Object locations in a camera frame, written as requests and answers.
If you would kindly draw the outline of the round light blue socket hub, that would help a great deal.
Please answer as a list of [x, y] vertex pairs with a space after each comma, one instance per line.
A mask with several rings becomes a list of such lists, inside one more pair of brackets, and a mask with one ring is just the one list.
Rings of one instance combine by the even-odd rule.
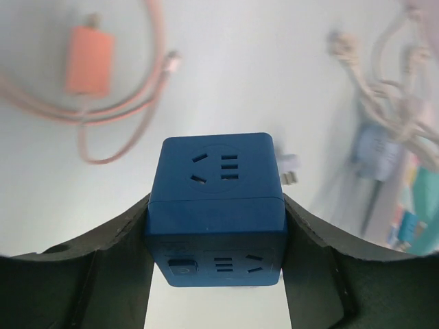
[[368, 124], [360, 129], [352, 162], [360, 177], [385, 182], [400, 162], [402, 152], [401, 144], [391, 141], [385, 128]]

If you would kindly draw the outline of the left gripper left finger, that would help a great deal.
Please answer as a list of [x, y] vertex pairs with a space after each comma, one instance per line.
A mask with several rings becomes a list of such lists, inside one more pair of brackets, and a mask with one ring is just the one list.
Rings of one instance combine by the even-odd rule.
[[154, 261], [144, 197], [43, 253], [1, 257], [2, 328], [143, 328]]

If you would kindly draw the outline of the white multicolour power strip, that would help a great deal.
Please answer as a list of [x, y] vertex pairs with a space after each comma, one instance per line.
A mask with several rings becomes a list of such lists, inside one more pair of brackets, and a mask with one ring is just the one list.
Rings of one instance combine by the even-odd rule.
[[408, 154], [387, 246], [424, 256], [438, 251], [438, 174]]

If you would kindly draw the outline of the dark blue cube adapter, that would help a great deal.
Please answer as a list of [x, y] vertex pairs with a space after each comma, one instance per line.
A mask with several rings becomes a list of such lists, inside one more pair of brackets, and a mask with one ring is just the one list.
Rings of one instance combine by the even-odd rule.
[[145, 240], [173, 287], [276, 284], [287, 220], [272, 137], [259, 132], [166, 139]]

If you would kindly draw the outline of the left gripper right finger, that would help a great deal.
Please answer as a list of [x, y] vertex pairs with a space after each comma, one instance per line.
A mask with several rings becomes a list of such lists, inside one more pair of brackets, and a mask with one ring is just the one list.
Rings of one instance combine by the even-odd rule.
[[293, 328], [437, 328], [438, 254], [369, 243], [285, 196], [283, 282]]

